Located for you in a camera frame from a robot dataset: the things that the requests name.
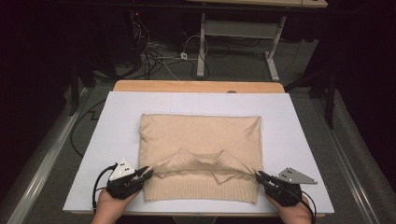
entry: beige cloth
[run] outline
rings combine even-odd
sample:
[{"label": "beige cloth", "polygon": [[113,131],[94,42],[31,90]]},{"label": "beige cloth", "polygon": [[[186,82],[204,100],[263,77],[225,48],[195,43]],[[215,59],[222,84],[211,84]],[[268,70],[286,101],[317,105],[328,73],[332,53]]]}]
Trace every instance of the beige cloth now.
[{"label": "beige cloth", "polygon": [[145,200],[255,203],[262,170],[261,117],[142,115],[139,167],[154,176]]}]

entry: garment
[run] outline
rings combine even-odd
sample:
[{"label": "garment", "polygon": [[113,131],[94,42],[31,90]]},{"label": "garment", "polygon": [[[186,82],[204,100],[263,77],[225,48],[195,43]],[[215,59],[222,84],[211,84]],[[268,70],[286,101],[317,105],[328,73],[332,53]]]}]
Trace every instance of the garment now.
[{"label": "garment", "polygon": [[154,176],[145,200],[255,203],[262,170],[261,117],[142,115],[139,167]]}]

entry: power plug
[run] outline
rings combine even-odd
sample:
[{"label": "power plug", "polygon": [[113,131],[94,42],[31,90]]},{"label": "power plug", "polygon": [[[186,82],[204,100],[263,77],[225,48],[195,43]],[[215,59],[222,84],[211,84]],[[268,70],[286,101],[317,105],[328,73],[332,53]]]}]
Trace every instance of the power plug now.
[{"label": "power plug", "polygon": [[183,60],[188,60],[189,59],[189,57],[187,57],[187,54],[185,52],[181,52],[180,53],[180,58],[183,59]]},{"label": "power plug", "polygon": [[110,181],[117,180],[127,175],[131,175],[133,173],[134,173],[134,169],[132,168],[132,166],[128,163],[128,161],[122,159],[122,161],[120,161],[119,165],[111,174],[109,180]]}]

